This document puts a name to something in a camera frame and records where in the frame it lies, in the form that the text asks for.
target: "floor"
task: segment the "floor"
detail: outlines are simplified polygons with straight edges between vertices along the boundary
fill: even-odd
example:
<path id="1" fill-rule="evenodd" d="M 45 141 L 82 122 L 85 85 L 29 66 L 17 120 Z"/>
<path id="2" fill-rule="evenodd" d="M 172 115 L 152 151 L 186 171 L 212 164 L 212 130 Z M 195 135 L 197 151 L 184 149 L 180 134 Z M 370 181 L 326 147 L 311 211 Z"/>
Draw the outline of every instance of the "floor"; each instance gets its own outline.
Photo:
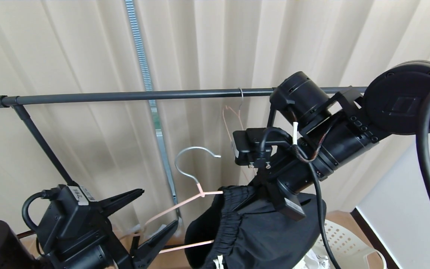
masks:
<path id="1" fill-rule="evenodd" d="M 356 221 L 353 217 L 346 212 L 335 211 L 327 214 L 326 218 L 330 221 L 333 221 L 351 232 L 353 232 L 356 236 L 358 236 L 361 240 L 363 240 L 367 245 L 372 245 L 369 243 L 369 240 L 366 238 L 363 231 L 360 229 Z M 35 257 L 38 256 L 35 245 L 34 237 L 26 237 L 23 238 L 22 243 L 27 247 L 29 252 L 33 254 Z M 125 247 L 130 246 L 130 238 L 125 238 L 122 240 L 122 243 Z M 169 242 L 169 245 L 177 244 L 179 242 Z M 373 253 L 368 256 L 368 262 L 370 269 L 382 269 L 383 262 L 381 258 Z M 183 250 L 176 250 L 173 252 L 163 253 L 157 256 L 157 258 L 152 262 L 149 269 L 189 269 L 187 259 L 184 255 Z"/>

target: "perforated plastic basket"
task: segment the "perforated plastic basket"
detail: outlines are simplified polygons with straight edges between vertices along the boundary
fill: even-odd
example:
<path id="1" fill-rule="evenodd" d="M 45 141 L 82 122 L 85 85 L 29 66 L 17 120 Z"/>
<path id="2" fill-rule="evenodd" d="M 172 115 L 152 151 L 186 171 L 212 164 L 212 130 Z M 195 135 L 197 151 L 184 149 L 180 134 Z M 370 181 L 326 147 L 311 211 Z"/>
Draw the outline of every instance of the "perforated plastic basket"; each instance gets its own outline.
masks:
<path id="1" fill-rule="evenodd" d="M 383 260 L 384 269 L 386 269 L 386 260 L 377 250 L 366 245 L 359 237 L 354 235 L 350 230 L 334 222 L 326 220 L 324 223 L 326 236 L 336 261 L 343 269 L 369 269 L 367 256 L 377 252 Z M 320 255 L 326 255 L 321 235 L 313 246 L 313 251 Z"/>

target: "black fabric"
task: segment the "black fabric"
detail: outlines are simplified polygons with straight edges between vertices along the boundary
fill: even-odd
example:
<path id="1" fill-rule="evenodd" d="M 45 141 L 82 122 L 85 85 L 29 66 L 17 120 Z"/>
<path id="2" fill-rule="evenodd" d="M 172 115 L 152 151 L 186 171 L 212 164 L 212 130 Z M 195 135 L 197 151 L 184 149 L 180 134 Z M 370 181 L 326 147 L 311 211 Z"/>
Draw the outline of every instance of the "black fabric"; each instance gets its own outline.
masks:
<path id="1" fill-rule="evenodd" d="M 225 269 L 292 269 L 320 235 L 313 194 L 298 195 L 307 217 L 296 222 L 269 202 L 256 211 L 234 211 L 255 192 L 252 186 L 220 190 L 224 193 L 216 195 L 212 206 L 187 228 L 186 244 L 214 240 L 185 249 L 192 268 L 213 269 L 213 260 L 223 255 Z"/>

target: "metal hook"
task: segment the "metal hook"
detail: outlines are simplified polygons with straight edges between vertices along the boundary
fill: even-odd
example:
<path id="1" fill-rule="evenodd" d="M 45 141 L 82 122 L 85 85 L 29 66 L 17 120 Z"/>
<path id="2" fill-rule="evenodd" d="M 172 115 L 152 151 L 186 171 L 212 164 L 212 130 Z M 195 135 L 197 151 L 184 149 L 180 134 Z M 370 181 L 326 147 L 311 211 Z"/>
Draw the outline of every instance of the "metal hook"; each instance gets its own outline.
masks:
<path id="1" fill-rule="evenodd" d="M 195 183 L 196 183 L 196 184 L 198 184 L 198 183 L 199 183 L 199 182 L 198 182 L 198 179 L 197 179 L 196 177 L 192 176 L 191 174 L 188 174 L 188 173 L 183 172 L 182 170 L 180 170 L 180 167 L 179 167 L 179 164 L 178 164 L 179 157 L 180 157 L 180 155 L 182 155 L 182 153 L 184 153 L 184 152 L 186 152 L 186 151 L 189 151 L 189 150 L 196 149 L 196 148 L 198 148 L 198 149 L 203 149 L 204 151 L 206 151 L 206 152 L 210 153 L 210 154 L 211 154 L 213 157 L 215 157 L 215 158 L 220 158 L 220 157 L 222 157 L 222 156 L 220 156 L 220 155 L 216 155 L 215 153 L 213 153 L 212 151 L 210 151 L 208 148 L 204 148 L 204 147 L 202 147 L 202 146 L 190 146 L 190 147 L 188 147 L 188 148 L 184 148 L 183 150 L 181 150 L 181 152 L 179 152 L 179 153 L 177 154 L 177 157 L 175 157 L 175 168 L 177 168 L 177 171 L 178 171 L 178 172 L 180 172 L 180 173 L 181 173 L 181 174 L 183 174 L 183 175 L 186 175 L 186 176 L 188 176 L 188 177 L 192 178 L 192 179 L 195 181 Z"/>
<path id="2" fill-rule="evenodd" d="M 239 106 L 239 111 L 240 111 L 242 109 L 242 104 L 243 104 L 243 90 L 240 87 L 239 87 L 239 90 L 240 90 L 240 93 L 242 94 L 242 102 L 240 103 L 240 106 Z"/>

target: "clothes hanger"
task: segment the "clothes hanger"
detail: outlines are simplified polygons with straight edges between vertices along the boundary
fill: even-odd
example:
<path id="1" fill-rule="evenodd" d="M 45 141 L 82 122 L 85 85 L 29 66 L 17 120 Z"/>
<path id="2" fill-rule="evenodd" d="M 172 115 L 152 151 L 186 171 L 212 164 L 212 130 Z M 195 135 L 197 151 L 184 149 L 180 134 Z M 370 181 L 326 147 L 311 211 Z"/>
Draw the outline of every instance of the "clothes hanger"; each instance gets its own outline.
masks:
<path id="1" fill-rule="evenodd" d="M 200 182 L 198 181 L 198 179 L 197 179 L 195 176 L 193 176 L 193 175 L 191 175 L 191 174 L 189 174 L 189 173 L 186 173 L 186 172 L 184 172 L 184 171 L 182 171 L 182 170 L 180 169 L 179 164 L 178 164 L 178 159 L 179 159 L 180 155 L 182 155 L 183 153 L 185 153 L 185 152 L 187 152 L 187 151 L 189 151 L 189 150 L 193 150 L 193 149 L 202 149 L 202 150 L 204 150 L 204 151 L 206 151 L 206 152 L 210 153 L 210 155 L 212 155 L 212 157 L 215 157 L 215 158 L 220 158 L 221 156 L 220 156 L 220 155 L 217 155 L 217 154 L 215 154 L 215 153 L 213 153 L 213 152 L 212 152 L 212 151 L 210 151 L 208 148 L 204 148 L 204 147 L 202 147 L 202 146 L 190 146 L 190 147 L 188 147 L 188 148 L 184 148 L 183 150 L 181 150 L 181 152 L 179 152 L 179 153 L 177 154 L 177 156 L 175 157 L 175 168 L 176 168 L 176 169 L 177 169 L 177 171 L 178 171 L 178 172 L 180 172 L 181 174 L 183 174 L 183 175 L 185 175 L 185 176 L 188 176 L 188 177 L 190 177 L 191 179 L 193 179 L 193 181 L 195 181 L 195 183 L 196 183 L 196 185 L 197 185 L 197 188 L 198 188 L 198 191 L 199 191 L 199 192 L 198 192 L 198 194 L 196 194 L 196 195 L 192 196 L 191 198 L 186 199 L 185 201 L 182 201 L 182 202 L 180 202 L 180 203 L 178 203 L 178 204 L 176 204 L 176 205 L 172 206 L 171 208 L 169 208 L 169 209 L 167 209 L 167 210 L 165 210 L 165 211 L 162 211 L 162 212 L 160 212 L 159 214 L 157 214 L 157 215 L 153 216 L 153 217 L 152 217 L 152 218 L 150 218 L 148 221 L 146 221 L 146 222 L 145 222 L 145 224 L 141 227 L 141 233 L 139 233 L 139 234 L 134 234 L 135 236 L 137 236 L 137 235 L 142 235 L 142 234 L 144 233 L 144 231 L 145 231 L 145 228 L 147 227 L 147 225 L 148 225 L 150 222 L 152 222 L 152 221 L 156 220 L 157 218 L 160 218 L 161 216 L 163 216 L 163 215 L 165 215 L 165 214 L 169 213 L 169 212 L 170 212 L 170 211 L 172 211 L 172 210 L 175 210 L 175 209 L 177 209 L 177 208 L 179 208 L 179 207 L 181 207 L 181 206 L 183 206 L 183 205 L 185 205 L 185 204 L 187 204 L 187 203 L 189 203 L 189 202 L 191 202 L 191 201 L 193 201 L 193 200 L 197 199 L 198 197 L 205 197 L 206 195 L 223 194 L 223 191 L 204 191 L 204 190 L 202 189 L 202 186 L 200 185 Z M 160 252 L 159 252 L 159 254 L 160 254 L 160 253 L 165 253 L 165 252 L 174 251 L 174 250 L 184 249 L 184 248 L 188 248 L 188 247 L 196 247 L 196 246 L 199 246 L 199 245 L 207 245 L 207 244 L 211 244 L 211 243 L 213 243 L 213 242 L 214 242 L 213 240 L 210 240 L 210 241 L 205 241 L 205 242 L 200 242 L 200 243 L 195 243 L 195 244 L 190 244 L 190 245 L 182 245 L 182 246 L 180 246 L 180 247 L 173 247 L 173 248 L 169 248 L 169 249 L 163 249 L 162 251 L 160 251 Z"/>

